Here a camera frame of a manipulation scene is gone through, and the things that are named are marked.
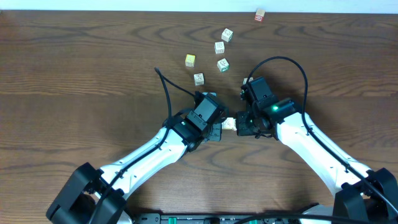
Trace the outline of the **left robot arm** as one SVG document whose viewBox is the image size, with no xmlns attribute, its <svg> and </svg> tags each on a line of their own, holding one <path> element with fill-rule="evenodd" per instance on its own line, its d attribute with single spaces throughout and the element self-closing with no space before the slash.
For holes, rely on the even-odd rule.
<svg viewBox="0 0 398 224">
<path fill-rule="evenodd" d="M 52 223 L 132 223 L 124 211 L 128 198 L 145 181 L 205 141 L 221 139 L 221 123 L 189 114 L 174 116 L 143 146 L 126 157 L 95 169 L 78 167 L 49 206 Z"/>
</svg>

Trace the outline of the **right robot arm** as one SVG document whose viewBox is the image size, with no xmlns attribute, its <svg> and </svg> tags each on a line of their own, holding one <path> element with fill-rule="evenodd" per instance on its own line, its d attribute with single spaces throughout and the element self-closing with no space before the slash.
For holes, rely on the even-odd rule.
<svg viewBox="0 0 398 224">
<path fill-rule="evenodd" d="M 275 138 L 296 152 L 321 178 L 334 198 L 332 207 L 315 205 L 300 223 L 397 223 L 397 181 L 387 169 L 373 171 L 352 158 L 290 98 L 267 95 L 246 100 L 237 113 L 238 136 Z"/>
</svg>

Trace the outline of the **white block yellow side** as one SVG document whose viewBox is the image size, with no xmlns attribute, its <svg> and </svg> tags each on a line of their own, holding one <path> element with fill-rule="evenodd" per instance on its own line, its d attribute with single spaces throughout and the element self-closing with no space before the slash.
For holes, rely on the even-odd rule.
<svg viewBox="0 0 398 224">
<path fill-rule="evenodd" d="M 235 118 L 226 118 L 222 122 L 222 129 L 236 131 L 237 130 L 236 119 Z"/>
</svg>

